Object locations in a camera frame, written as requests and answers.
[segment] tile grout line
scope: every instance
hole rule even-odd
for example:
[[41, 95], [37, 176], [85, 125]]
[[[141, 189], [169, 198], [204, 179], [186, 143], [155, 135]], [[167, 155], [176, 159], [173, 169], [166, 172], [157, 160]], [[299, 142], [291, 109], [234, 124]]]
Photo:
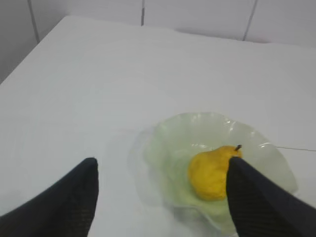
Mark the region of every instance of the tile grout line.
[[142, 15], [140, 19], [140, 25], [144, 26], [145, 23], [145, 0], [142, 0]]
[[27, 0], [27, 2], [28, 2], [28, 6], [29, 6], [30, 15], [31, 15], [31, 21], [32, 21], [35, 39], [36, 39], [37, 43], [40, 43], [40, 36], [39, 36], [38, 28], [36, 25], [33, 8], [32, 8], [32, 0]]
[[255, 3], [253, 4], [253, 8], [252, 8], [252, 11], [251, 11], [251, 14], [250, 14], [250, 17], [249, 17], [249, 20], [248, 20], [248, 24], [247, 24], [247, 27], [246, 27], [246, 31], [245, 31], [245, 34], [243, 35], [242, 41], [245, 41], [246, 38], [247, 38], [248, 31], [250, 29], [252, 18], [253, 18], [254, 14], [255, 14], [255, 11], [256, 11], [258, 1], [259, 0], [255, 0]]

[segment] white tabletop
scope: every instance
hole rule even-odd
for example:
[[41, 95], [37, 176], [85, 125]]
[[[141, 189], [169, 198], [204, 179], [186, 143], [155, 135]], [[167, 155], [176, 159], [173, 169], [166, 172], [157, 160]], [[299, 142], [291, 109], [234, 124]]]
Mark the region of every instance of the white tabletop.
[[[94, 156], [92, 237], [190, 236], [139, 200], [126, 164], [138, 132], [178, 113], [215, 111], [277, 146], [316, 150], [315, 62], [315, 49], [66, 17], [0, 86], [0, 215]], [[316, 153], [295, 152], [286, 150], [314, 162]], [[311, 203], [307, 174], [293, 170]]]

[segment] yellow pear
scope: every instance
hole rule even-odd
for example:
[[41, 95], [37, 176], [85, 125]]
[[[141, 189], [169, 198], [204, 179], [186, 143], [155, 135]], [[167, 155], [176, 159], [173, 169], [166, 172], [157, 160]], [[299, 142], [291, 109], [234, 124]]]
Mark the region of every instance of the yellow pear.
[[188, 167], [188, 178], [198, 197], [207, 201], [226, 198], [229, 160], [232, 157], [242, 158], [240, 148], [241, 145], [222, 146], [193, 157]]

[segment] glass bowl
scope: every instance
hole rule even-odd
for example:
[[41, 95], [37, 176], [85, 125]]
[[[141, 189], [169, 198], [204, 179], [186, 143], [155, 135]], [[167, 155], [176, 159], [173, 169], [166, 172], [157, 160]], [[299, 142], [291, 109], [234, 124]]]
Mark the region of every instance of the glass bowl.
[[204, 216], [211, 236], [233, 235], [227, 199], [199, 199], [188, 181], [187, 167], [200, 152], [238, 144], [250, 165], [286, 191], [297, 191], [286, 159], [254, 128], [217, 113], [186, 113], [160, 122], [136, 139], [129, 165], [139, 197], [149, 205], [182, 209], [192, 219]]

